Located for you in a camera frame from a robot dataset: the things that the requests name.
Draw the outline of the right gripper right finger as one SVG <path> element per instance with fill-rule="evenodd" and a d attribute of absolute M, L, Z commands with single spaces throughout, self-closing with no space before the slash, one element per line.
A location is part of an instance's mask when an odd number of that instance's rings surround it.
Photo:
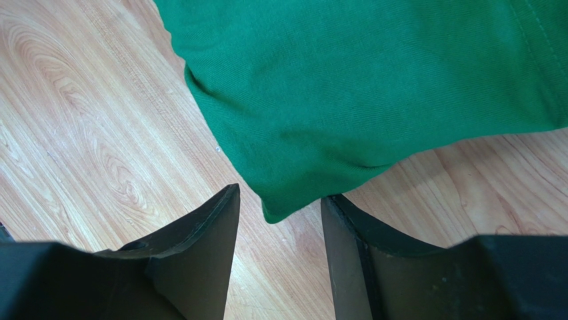
<path fill-rule="evenodd" d="M 337 319 L 566 319 L 565 236 L 478 235 L 444 249 L 335 195 L 321 219 Z"/>

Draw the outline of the green t shirt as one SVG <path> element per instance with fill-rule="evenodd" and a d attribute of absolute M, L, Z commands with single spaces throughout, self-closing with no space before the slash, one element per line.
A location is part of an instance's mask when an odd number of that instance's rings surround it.
<path fill-rule="evenodd" d="M 266 222 L 415 153 L 567 126 L 566 1 L 157 1 Z"/>

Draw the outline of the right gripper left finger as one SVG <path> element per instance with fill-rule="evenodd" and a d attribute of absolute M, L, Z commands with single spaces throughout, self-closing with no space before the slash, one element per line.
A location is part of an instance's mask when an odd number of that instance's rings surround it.
<path fill-rule="evenodd" d="M 2 319 L 222 319 L 240 190 L 120 249 L 16 242 L 1 228 Z"/>

